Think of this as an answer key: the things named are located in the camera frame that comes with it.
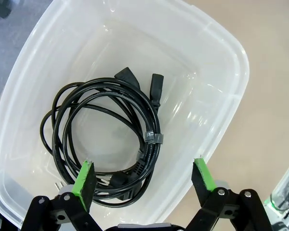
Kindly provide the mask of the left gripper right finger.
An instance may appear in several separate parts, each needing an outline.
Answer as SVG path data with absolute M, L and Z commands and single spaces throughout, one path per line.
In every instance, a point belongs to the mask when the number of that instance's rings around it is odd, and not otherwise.
M 272 225 L 253 189 L 235 193 L 218 187 L 202 158 L 193 162 L 191 177 L 200 210 L 191 220 L 192 231 L 211 231 L 219 219 L 228 219 L 236 231 L 271 231 Z

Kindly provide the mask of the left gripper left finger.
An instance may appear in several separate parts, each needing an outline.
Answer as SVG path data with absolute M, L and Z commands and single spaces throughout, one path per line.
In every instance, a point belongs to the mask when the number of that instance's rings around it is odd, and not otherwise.
M 77 231 L 100 231 L 89 214 L 96 184 L 94 164 L 84 161 L 74 184 L 61 188 L 53 199 L 33 198 L 21 230 L 58 231 L 61 225 L 70 223 Z

